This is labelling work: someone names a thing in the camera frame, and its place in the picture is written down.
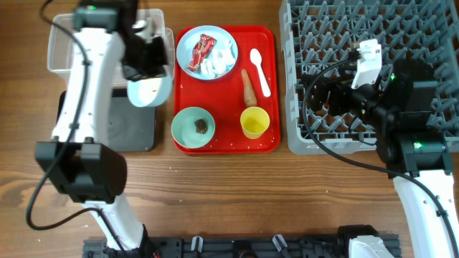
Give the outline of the mint green bowl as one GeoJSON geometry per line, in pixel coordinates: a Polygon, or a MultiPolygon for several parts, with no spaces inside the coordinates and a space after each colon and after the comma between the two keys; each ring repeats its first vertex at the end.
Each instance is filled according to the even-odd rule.
{"type": "Polygon", "coordinates": [[[172,120],[171,134],[173,139],[185,148],[201,148],[210,142],[216,125],[212,115],[201,107],[187,107],[179,111],[172,120]],[[206,134],[196,133],[195,120],[204,118],[208,125],[206,134]]]}

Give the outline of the yellow plastic cup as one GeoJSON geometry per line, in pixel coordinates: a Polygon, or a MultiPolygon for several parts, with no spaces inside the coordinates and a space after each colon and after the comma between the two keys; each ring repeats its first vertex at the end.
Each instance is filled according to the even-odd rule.
{"type": "Polygon", "coordinates": [[[240,116],[243,134],[249,139],[259,138],[270,126],[270,116],[261,107],[247,107],[240,116]]]}

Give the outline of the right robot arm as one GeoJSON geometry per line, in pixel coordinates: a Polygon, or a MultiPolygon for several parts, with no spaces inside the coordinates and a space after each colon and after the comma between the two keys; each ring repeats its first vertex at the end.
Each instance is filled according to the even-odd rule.
{"type": "Polygon", "coordinates": [[[327,78],[327,69],[301,78],[303,110],[328,105],[330,115],[352,113],[376,132],[376,151],[383,168],[353,161],[314,143],[340,161],[388,175],[404,207],[413,251],[420,257],[458,256],[458,215],[453,193],[453,160],[444,136],[430,127],[431,102],[437,80],[433,68],[418,59],[399,59],[384,89],[380,81],[351,89],[356,67],[349,59],[338,62],[341,74],[327,78]]]}

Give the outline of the brown food chunk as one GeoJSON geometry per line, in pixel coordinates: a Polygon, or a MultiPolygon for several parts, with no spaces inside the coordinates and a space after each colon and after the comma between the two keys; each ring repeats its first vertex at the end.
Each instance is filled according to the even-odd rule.
{"type": "Polygon", "coordinates": [[[203,135],[207,133],[208,125],[204,118],[195,120],[194,124],[196,126],[196,133],[203,134],[203,135]]]}

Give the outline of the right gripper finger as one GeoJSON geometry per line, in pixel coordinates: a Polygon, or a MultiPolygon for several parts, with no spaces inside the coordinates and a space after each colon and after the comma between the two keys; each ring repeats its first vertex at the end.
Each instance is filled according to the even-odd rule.
{"type": "Polygon", "coordinates": [[[325,76],[318,76],[318,75],[308,75],[303,74],[301,76],[301,82],[304,88],[309,88],[311,84],[313,86],[317,85],[320,87],[321,85],[326,85],[327,87],[335,87],[337,86],[337,80],[334,77],[325,77],[325,76]]]}
{"type": "Polygon", "coordinates": [[[309,108],[311,109],[312,118],[323,118],[327,115],[324,105],[327,102],[328,95],[326,93],[311,93],[309,95],[309,108]]]}

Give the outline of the light blue bowl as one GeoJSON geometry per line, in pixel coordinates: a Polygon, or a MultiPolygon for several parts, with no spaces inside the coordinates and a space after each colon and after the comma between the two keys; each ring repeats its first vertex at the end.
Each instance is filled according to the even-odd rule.
{"type": "Polygon", "coordinates": [[[129,82],[127,86],[128,99],[132,105],[138,108],[156,107],[167,101],[172,86],[171,75],[129,82]]]}

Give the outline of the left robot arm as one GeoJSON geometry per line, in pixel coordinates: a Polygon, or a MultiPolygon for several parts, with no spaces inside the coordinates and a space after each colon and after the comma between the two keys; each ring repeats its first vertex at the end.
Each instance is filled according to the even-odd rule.
{"type": "Polygon", "coordinates": [[[118,77],[137,108],[170,95],[174,42],[160,9],[137,1],[81,1],[71,27],[50,24],[73,42],[65,98],[50,141],[38,142],[43,180],[91,213],[105,238],[86,241],[85,257],[152,257],[155,247],[124,192],[125,158],[109,146],[109,111],[118,77]]]}

